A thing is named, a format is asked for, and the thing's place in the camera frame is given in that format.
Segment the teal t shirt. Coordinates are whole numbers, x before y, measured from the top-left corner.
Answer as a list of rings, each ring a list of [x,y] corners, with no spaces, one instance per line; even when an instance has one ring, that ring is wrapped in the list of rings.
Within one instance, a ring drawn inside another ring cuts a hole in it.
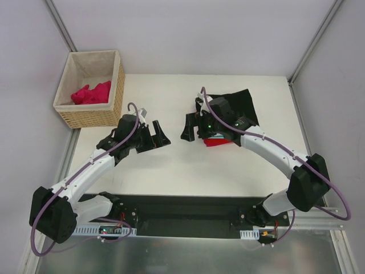
[[[224,137],[221,134],[216,134],[214,136],[211,136],[210,139],[224,139]]]

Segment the red t shirt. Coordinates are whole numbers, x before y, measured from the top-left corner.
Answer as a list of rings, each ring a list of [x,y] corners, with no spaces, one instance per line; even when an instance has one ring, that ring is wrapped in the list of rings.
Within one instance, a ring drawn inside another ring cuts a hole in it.
[[[203,142],[207,147],[215,147],[223,144],[229,144],[232,141],[226,140],[224,138],[206,138],[203,140]]]

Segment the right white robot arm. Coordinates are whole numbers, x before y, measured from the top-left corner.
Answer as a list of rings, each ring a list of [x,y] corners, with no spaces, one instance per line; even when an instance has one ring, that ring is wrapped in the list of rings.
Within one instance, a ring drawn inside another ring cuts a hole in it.
[[[202,96],[195,99],[196,111],[187,114],[181,139],[192,142],[196,137],[208,139],[222,135],[224,139],[248,149],[279,169],[289,180],[289,186],[265,197],[246,214],[251,225],[265,227],[277,215],[298,209],[307,212],[328,193],[330,186],[326,162],[318,154],[301,154],[297,159],[294,151],[283,149],[278,143],[264,135],[259,124],[245,113],[234,111],[223,96]]]

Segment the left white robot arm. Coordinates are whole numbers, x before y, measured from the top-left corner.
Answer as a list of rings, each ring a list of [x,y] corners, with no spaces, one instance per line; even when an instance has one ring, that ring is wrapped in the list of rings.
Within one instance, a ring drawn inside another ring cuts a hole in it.
[[[77,225],[100,217],[108,222],[122,221],[126,210],[117,196],[103,191],[83,202],[80,198],[131,150],[142,153],[171,143],[158,120],[152,125],[154,134],[140,115],[123,115],[117,127],[96,145],[78,170],[50,188],[39,187],[31,203],[29,223],[32,231],[39,231],[61,244],[73,234]]]

